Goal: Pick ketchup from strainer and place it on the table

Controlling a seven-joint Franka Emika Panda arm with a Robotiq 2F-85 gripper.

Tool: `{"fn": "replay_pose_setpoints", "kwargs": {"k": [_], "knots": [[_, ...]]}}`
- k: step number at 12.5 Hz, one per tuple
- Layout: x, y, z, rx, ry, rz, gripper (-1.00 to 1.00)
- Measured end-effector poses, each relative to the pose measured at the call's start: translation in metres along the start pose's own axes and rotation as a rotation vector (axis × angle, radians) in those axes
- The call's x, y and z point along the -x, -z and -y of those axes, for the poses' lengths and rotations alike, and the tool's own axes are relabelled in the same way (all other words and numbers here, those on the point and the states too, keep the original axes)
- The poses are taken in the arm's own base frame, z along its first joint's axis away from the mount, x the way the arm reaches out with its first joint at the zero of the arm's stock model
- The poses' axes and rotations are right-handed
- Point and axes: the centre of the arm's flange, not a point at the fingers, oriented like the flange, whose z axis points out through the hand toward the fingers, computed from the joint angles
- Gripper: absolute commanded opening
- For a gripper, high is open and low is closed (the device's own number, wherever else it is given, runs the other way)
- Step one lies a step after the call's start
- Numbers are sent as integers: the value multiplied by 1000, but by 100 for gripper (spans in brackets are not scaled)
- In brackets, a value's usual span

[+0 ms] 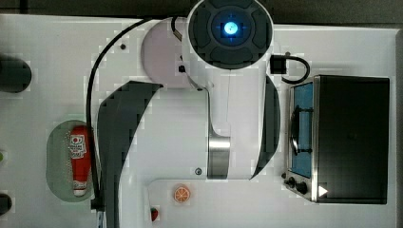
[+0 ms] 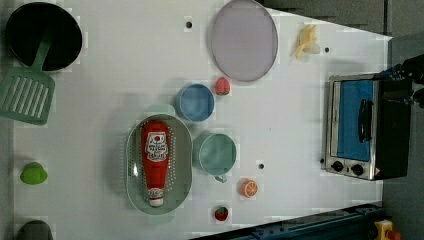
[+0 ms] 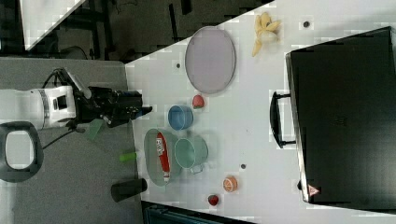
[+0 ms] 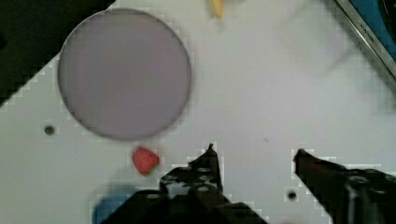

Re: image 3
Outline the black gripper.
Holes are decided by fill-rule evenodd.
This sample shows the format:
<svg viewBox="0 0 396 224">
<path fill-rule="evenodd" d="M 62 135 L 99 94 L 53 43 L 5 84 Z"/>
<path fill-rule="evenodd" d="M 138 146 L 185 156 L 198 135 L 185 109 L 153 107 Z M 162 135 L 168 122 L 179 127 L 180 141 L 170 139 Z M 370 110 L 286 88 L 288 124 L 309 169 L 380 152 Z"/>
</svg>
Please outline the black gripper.
<svg viewBox="0 0 396 224">
<path fill-rule="evenodd" d="M 130 120 L 145 116 L 153 109 L 143 107 L 142 94 L 138 91 L 116 91 L 110 88 L 89 87 L 91 97 L 81 91 L 74 94 L 76 117 L 73 125 L 90 123 L 94 119 L 103 119 L 109 128 L 128 123 Z"/>
</svg>

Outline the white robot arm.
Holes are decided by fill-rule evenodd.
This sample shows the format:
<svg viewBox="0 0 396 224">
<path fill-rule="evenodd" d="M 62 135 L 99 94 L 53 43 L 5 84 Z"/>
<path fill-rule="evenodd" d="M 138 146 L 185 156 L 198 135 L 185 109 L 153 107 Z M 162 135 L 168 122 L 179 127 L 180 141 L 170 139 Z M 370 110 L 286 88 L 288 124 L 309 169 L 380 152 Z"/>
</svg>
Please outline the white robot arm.
<svg viewBox="0 0 396 224">
<path fill-rule="evenodd" d="M 78 125 L 96 119 L 109 128 L 125 124 L 152 111 L 137 91 L 113 91 L 90 87 L 89 93 L 70 86 L 27 91 L 1 91 L 1 179 L 18 183 L 33 177 L 42 167 L 40 130 Z"/>
</svg>

